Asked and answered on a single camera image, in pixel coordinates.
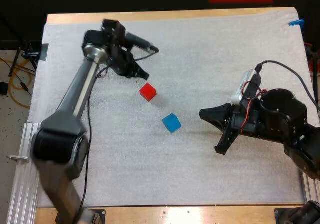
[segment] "black cable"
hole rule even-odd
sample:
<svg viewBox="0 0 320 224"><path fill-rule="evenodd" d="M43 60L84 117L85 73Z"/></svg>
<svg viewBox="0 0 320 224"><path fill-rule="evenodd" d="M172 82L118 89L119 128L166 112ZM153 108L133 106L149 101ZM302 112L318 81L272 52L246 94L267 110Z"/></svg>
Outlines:
<svg viewBox="0 0 320 224"><path fill-rule="evenodd" d="M142 60L145 60L145 59L148 59L149 57L152 57L153 55L157 54L158 52L154 52L154 53L151 53L150 55L147 55L145 57L141 57L141 58L138 58L138 59L134 59L136 62L138 61L142 61Z"/></svg>
<svg viewBox="0 0 320 224"><path fill-rule="evenodd" d="M27 73L27 74L30 74L30 75L32 75L32 76L36 76L34 73L31 73L31 72L29 72L29 71L26 71L26 70L24 70L24 69L21 69L21 67L15 67L14 69L18 69L19 71L21 71L21 72L24 72L24 73Z"/></svg>
<svg viewBox="0 0 320 224"><path fill-rule="evenodd" d="M106 71L106 74L108 73L108 69L109 67L105 67L103 68L94 78L93 81L93 86L92 89L94 88L96 81L99 77L101 77L101 74ZM88 185L88 172L89 172L89 153L90 153L90 147L91 147L91 141L92 141L92 126L91 126L91 117L90 117L90 98L91 98L91 93L89 94L88 97L88 101L87 101L87 113L88 113L88 122L89 122L89 133L90 133L90 137L89 137L89 142L88 142L88 150L87 150L87 154L86 154L86 167L85 167L85 179L84 179L84 190L83 190L83 195L82 195L82 200L81 200L81 204L80 204L80 208L79 208L79 212L78 214L75 216L73 223L76 224L77 221L80 218L80 214L82 211L82 208L84 206L84 202L86 199L86 194L87 194L87 185Z"/></svg>
<svg viewBox="0 0 320 224"><path fill-rule="evenodd" d="M28 70L28 71L30 71L30 72L36 73L36 71L35 71L35 70L31 70L31 69L26 68L26 67L21 66L21 65L16 65L16 67L15 67L15 68L17 68L17 69L19 69L19 68L23 68L23 69L26 69L26 70Z"/></svg>
<svg viewBox="0 0 320 224"><path fill-rule="evenodd" d="M0 60L2 62L4 62L11 69L10 65L5 60L3 60L1 57L0 57ZM30 97L32 97L31 93L29 92L29 89L28 89L27 85L21 80L21 78L15 72L13 72L13 73L19 79L20 85L23 88L23 90L26 91L27 93L29 93Z"/></svg>
<svg viewBox="0 0 320 224"><path fill-rule="evenodd" d="M293 74L296 75L296 77L300 80L300 82L302 83L303 88L305 89L307 95L309 96L310 100L312 101L312 103L316 106L317 110L320 111L320 107L318 106L317 102L315 101L315 99L312 97L312 95L310 94L307 85L305 84L304 80L302 79L302 77L296 73L293 69L291 69L290 67L286 66L285 64L282 64L281 62L275 61L275 60L265 60L263 62L261 62L260 64L258 64L255 68L256 72L259 74L260 71L262 70L262 66L266 63L274 63L277 64L287 70L289 70L290 72L292 72Z"/></svg>
<svg viewBox="0 0 320 224"><path fill-rule="evenodd" d="M10 70L11 70L11 66L8 64L8 62L6 62L6 61L5 61L4 59L2 59L1 57L0 57L0 60L1 60L2 62L4 62L4 63L10 68ZM17 65L17 66L15 67L15 69L18 69L18 70L20 70L20 71L22 71L22 72L25 72L25 73L28 73L28 74L31 74L31 75L35 76L35 74L30 73L30 72L28 72L28 71L26 71L26 70L23 70L23 69L21 69L21 68L27 69L27 70L29 70L29 71L31 71L31 72L35 72L34 70L31 70L31 69L26 68L26 67L24 67L24 66L19 66L19 65Z"/></svg>
<svg viewBox="0 0 320 224"><path fill-rule="evenodd" d="M10 70L11 70L11 66L8 64L8 62L6 62L5 60L3 60L1 57L0 57L0 60L2 61L2 62L4 62L9 68L10 68ZM14 74L15 74L15 76L20 80L20 82L22 82L22 80L20 79L20 77L15 73L15 72L13 72Z"/></svg>

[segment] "metal bracket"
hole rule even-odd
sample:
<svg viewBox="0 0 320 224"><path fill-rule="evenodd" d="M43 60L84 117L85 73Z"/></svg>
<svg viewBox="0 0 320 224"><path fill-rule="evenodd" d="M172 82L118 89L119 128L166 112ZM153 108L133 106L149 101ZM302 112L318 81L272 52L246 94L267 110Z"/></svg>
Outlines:
<svg viewBox="0 0 320 224"><path fill-rule="evenodd" d="M7 155L6 158L18 162L22 161L23 163L28 163L29 162L29 157L27 156L18 156L18 155Z"/></svg>
<svg viewBox="0 0 320 224"><path fill-rule="evenodd" d="M311 179L307 174L302 173L302 183L304 186L305 202L315 201L320 203L320 181Z"/></svg>
<svg viewBox="0 0 320 224"><path fill-rule="evenodd" d="M7 224L33 224L35 222L40 178L35 164L29 160L28 156L32 137L39 127L39 124L24 124L19 155L8 156L9 159L17 161L17 163Z"/></svg>

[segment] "wooden table edge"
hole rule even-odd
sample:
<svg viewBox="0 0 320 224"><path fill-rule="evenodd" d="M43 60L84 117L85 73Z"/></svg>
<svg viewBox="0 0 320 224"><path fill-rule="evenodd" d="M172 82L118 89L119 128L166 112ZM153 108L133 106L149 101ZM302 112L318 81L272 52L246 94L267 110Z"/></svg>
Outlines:
<svg viewBox="0 0 320 224"><path fill-rule="evenodd" d="M176 11L142 11L142 12L106 12L106 13L68 13L49 14L47 24L98 23L103 19L118 21L172 20L203 17L226 17L263 14L287 10L292 7L212 9L212 10L176 10Z"/></svg>

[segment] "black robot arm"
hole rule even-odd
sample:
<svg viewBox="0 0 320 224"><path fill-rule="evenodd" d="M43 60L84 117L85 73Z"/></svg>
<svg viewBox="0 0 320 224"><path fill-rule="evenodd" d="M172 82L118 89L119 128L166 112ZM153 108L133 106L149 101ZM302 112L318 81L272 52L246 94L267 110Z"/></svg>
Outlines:
<svg viewBox="0 0 320 224"><path fill-rule="evenodd" d="M232 103L200 111L201 119L222 131L216 152L225 155L239 135L282 143L285 154L304 173L319 179L320 128L308 124L306 105L290 91L260 89L261 66L245 73Z"/></svg>
<svg viewBox="0 0 320 224"><path fill-rule="evenodd" d="M82 200L72 183L80 176L90 149L81 117L100 64L106 64L120 76L148 79L149 74L131 53L134 46L149 53L159 52L146 40L126 33L118 21L104 20L101 31L89 30L82 45L82 66L56 112L41 123L33 136L31 157L43 189L58 210L59 224L100 223L96 213L81 209Z"/></svg>

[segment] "black background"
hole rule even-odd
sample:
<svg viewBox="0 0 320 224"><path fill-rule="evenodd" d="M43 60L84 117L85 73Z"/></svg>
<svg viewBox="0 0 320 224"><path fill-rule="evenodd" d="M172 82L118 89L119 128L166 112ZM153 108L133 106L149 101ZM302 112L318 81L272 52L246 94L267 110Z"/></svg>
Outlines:
<svg viewBox="0 0 320 224"><path fill-rule="evenodd" d="M303 37L320 48L320 0L274 0L274 4L212 4L208 0L0 0L0 13L23 39L40 42L48 14L295 7L305 20ZM18 45L0 23L0 49Z"/></svg>

